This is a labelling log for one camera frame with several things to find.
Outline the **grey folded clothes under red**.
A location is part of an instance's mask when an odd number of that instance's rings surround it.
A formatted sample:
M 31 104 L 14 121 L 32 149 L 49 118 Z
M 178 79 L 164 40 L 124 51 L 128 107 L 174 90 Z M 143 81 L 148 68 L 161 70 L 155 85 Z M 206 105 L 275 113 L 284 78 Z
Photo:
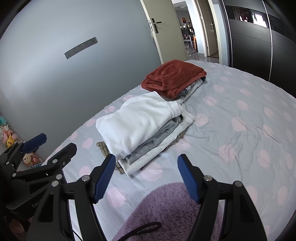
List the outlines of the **grey folded clothes under red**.
M 198 89 L 203 84 L 205 80 L 206 76 L 196 80 L 191 85 L 182 90 L 174 100 L 176 100 L 179 104 L 182 104 L 187 98 L 189 98 L 194 93 L 196 89 Z

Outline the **plush toys on floor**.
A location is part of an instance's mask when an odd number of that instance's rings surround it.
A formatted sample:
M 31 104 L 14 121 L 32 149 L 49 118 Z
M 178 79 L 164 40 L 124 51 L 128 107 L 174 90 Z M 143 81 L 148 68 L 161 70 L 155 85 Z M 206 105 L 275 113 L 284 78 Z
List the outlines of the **plush toys on floor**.
M 27 168 L 37 168 L 44 162 L 38 155 L 39 146 L 25 145 L 23 141 L 10 127 L 6 119 L 1 115 L 1 143 L 6 150 L 15 151 L 19 147 L 20 153 L 16 155 L 17 161 L 23 163 Z

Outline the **striped folded garment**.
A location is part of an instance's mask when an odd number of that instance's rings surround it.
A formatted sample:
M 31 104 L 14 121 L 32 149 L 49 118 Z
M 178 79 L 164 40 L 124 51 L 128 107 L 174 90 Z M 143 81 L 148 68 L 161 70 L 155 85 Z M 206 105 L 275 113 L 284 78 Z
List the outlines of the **striped folded garment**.
M 165 147 L 165 149 L 162 150 L 162 152 L 167 151 L 172 145 L 174 145 L 175 143 L 177 143 L 179 141 L 179 139 L 181 139 L 182 137 L 184 137 L 185 133 L 186 133 L 186 131 L 181 132 L 176 137 L 175 140 L 173 140 L 169 145 L 167 145 Z M 97 142 L 96 143 L 96 146 L 101 150 L 101 152 L 102 152 L 102 154 L 103 154 L 103 156 L 105 158 L 107 157 L 108 154 L 110 154 L 110 151 L 109 151 L 107 145 L 105 144 L 105 142 Z M 119 162 L 116 163 L 115 169 L 118 170 L 120 174 L 125 174 L 126 173 L 125 169 L 123 168 L 123 166 Z

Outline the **purple fluffy garment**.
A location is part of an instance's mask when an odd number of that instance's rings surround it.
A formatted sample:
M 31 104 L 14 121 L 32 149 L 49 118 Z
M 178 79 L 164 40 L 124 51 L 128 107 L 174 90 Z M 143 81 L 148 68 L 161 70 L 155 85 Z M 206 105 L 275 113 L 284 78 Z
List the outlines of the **purple fluffy garment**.
M 136 235 L 129 240 L 186 240 L 200 206 L 192 200 L 184 183 L 169 183 L 150 192 L 138 204 L 113 240 L 119 240 L 137 227 L 160 222 L 155 232 Z

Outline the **cream folded garment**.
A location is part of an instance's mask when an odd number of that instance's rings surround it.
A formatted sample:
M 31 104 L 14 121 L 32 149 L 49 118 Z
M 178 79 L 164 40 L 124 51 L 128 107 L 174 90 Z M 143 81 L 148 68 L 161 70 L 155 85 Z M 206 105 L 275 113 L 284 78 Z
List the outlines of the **cream folded garment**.
M 163 151 L 166 151 L 180 138 L 184 137 L 186 129 L 194 122 L 195 117 L 186 110 L 183 111 L 182 115 L 183 120 L 181 121 L 181 123 L 158 146 L 150 150 L 147 154 L 140 157 L 131 165 L 128 164 L 127 161 L 120 159 L 118 162 L 116 162 L 115 169 L 118 170 L 121 174 L 126 174 L 130 176 L 131 174 L 143 168 L 154 157 L 158 156 L 158 154 L 160 154 Z

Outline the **white folded sweatshirt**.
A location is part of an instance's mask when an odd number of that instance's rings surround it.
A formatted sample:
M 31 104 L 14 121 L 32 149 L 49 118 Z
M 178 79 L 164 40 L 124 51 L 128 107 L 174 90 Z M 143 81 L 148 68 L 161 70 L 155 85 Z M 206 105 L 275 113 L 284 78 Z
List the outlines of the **white folded sweatshirt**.
M 177 101 L 166 101 L 154 91 L 130 98 L 119 110 L 98 118 L 96 128 L 118 161 L 182 113 Z

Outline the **grey folded garment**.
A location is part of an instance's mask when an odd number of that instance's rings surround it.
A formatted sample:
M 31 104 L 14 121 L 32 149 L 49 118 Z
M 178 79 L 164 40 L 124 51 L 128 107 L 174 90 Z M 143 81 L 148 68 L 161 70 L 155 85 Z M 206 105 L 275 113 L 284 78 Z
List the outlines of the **grey folded garment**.
M 167 136 L 169 136 L 179 123 L 183 120 L 183 116 L 179 115 L 166 122 L 151 138 L 139 145 L 125 160 L 131 165 L 140 157 L 157 147 Z

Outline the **red fleece folded garment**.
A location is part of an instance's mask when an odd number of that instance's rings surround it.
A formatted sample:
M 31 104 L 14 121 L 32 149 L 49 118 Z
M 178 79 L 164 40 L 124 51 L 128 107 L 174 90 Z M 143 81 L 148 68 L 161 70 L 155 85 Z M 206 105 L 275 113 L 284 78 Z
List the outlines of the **red fleece folded garment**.
M 149 73 L 141 86 L 168 99 L 175 99 L 186 87 L 206 75 L 207 72 L 197 65 L 171 60 Z

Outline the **beige room door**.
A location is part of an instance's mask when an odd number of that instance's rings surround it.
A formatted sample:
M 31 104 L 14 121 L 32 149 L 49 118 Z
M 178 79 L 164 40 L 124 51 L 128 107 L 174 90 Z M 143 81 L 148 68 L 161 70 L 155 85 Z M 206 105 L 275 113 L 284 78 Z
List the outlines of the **beige room door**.
M 185 45 L 171 0 L 140 0 L 161 63 L 174 59 L 187 60 Z

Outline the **black sliding wardrobe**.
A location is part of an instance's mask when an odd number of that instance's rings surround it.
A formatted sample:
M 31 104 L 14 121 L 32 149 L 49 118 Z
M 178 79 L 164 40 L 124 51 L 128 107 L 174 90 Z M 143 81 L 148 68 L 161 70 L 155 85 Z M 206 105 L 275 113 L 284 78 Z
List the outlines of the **black sliding wardrobe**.
M 229 66 L 295 96 L 295 1 L 220 1 Z

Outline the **grey wall switch panel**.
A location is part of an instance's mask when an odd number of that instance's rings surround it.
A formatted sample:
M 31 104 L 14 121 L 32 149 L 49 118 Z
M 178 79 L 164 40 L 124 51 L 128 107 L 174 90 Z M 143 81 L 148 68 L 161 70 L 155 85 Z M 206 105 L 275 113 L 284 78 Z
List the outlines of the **grey wall switch panel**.
M 97 43 L 97 39 L 94 37 L 94 38 L 91 38 L 77 46 L 75 46 L 74 48 L 68 50 L 67 52 L 64 53 L 66 59 L 69 59 L 70 57 L 74 56 L 75 54 L 81 52 L 82 50 L 94 45 Z

